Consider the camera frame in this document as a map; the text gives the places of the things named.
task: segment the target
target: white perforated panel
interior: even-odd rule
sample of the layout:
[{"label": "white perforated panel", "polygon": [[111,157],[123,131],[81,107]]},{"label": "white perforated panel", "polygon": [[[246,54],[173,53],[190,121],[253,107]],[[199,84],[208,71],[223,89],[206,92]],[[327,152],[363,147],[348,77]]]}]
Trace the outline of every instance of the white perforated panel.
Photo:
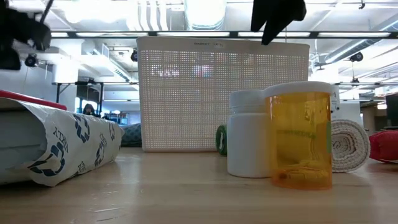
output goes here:
[{"label": "white perforated panel", "polygon": [[145,151],[215,151],[232,91],[308,79],[303,44],[141,37],[137,45]]}]

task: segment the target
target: desk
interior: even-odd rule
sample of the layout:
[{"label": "desk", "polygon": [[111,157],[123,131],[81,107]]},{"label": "desk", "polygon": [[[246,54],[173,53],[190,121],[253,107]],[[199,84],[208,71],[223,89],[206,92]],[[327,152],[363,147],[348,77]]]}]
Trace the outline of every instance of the desk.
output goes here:
[{"label": "desk", "polygon": [[333,174],[333,188],[300,191],[226,171],[217,153],[143,153],[54,188],[0,188],[0,222],[77,223],[398,223],[398,166],[369,161]]}]

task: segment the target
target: ceiling pipe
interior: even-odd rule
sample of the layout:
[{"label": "ceiling pipe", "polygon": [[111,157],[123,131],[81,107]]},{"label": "ceiling pipe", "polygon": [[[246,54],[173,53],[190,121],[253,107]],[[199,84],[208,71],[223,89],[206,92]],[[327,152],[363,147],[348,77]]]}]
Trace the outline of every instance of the ceiling pipe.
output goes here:
[{"label": "ceiling pipe", "polygon": [[[396,32],[398,31],[398,14],[392,16],[388,20],[377,25],[372,31],[386,31]],[[374,45],[382,39],[365,39],[365,40],[353,40],[350,43],[340,47],[336,51],[328,54],[324,59],[323,63],[318,65],[327,65],[330,63],[336,63],[340,60],[346,59],[353,54],[360,52],[361,50]]]}]

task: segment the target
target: person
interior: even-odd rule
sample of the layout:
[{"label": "person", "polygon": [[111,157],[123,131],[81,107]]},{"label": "person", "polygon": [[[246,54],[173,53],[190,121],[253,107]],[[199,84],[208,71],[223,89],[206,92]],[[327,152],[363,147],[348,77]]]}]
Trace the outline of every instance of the person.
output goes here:
[{"label": "person", "polygon": [[95,114],[94,106],[89,103],[87,103],[83,109],[83,114],[98,117],[98,115]]}]

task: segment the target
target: red object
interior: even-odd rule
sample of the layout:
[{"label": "red object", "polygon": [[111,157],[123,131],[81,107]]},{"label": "red object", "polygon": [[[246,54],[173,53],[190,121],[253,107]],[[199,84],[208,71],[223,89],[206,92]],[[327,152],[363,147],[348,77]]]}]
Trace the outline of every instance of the red object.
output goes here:
[{"label": "red object", "polygon": [[26,95],[22,95],[22,94],[18,94],[18,93],[13,93],[13,92],[6,91],[6,90],[0,90],[0,97],[9,98],[9,99],[13,99],[13,100],[21,100],[21,101],[25,101],[25,102],[29,102],[29,103],[35,103],[38,105],[49,106],[49,107],[57,108],[60,110],[67,110],[67,107],[65,105],[61,105],[59,103],[53,103],[51,101],[42,100],[39,98],[26,96]]},{"label": "red object", "polygon": [[381,131],[369,137],[370,158],[386,163],[398,163],[398,131]]}]

